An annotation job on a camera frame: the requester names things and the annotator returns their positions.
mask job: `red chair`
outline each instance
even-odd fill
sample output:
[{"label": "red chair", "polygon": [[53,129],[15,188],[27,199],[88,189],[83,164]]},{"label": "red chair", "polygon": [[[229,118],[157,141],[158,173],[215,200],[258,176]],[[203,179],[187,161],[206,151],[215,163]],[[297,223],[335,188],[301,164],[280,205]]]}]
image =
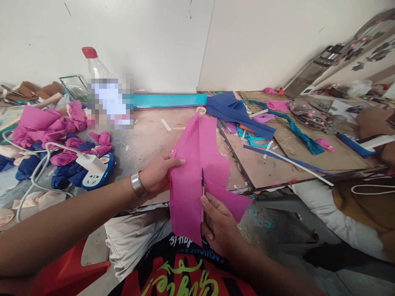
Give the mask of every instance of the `red chair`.
[{"label": "red chair", "polygon": [[87,238],[38,275],[32,296],[76,296],[109,270],[110,261],[81,266],[86,240]]}]

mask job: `plastic bag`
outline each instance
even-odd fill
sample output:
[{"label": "plastic bag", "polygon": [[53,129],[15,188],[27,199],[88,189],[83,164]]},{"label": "plastic bag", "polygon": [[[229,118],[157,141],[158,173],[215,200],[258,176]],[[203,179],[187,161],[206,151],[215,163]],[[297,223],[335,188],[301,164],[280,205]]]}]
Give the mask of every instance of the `plastic bag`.
[{"label": "plastic bag", "polygon": [[338,89],[347,93],[347,97],[357,97],[367,94],[372,88],[370,80],[353,81],[346,86],[341,86]]}]

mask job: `red bottle cap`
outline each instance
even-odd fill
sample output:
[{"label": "red bottle cap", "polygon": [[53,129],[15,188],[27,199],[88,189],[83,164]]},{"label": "red bottle cap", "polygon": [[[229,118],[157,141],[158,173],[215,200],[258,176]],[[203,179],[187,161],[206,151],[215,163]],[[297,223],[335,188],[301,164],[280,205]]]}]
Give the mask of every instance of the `red bottle cap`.
[{"label": "red bottle cap", "polygon": [[82,52],[84,53],[86,58],[97,58],[98,53],[93,47],[86,46],[82,48]]}]

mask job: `white charger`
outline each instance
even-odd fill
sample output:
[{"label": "white charger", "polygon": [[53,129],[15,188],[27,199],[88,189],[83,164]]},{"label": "white charger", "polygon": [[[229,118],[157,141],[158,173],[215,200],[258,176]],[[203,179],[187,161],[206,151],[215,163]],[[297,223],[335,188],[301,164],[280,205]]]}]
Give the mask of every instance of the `white charger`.
[{"label": "white charger", "polygon": [[96,155],[78,153],[78,158],[75,161],[90,173],[104,173],[107,169]]}]

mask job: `silver watch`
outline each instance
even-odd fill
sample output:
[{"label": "silver watch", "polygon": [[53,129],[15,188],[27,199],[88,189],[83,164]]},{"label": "silver watch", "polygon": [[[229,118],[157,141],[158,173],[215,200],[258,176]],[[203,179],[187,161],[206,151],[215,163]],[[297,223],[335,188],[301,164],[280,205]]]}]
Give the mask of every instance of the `silver watch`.
[{"label": "silver watch", "polygon": [[130,181],[132,182],[133,189],[136,192],[138,197],[144,197],[147,195],[147,191],[145,190],[143,184],[141,183],[139,173],[141,171],[134,172],[130,174]]}]

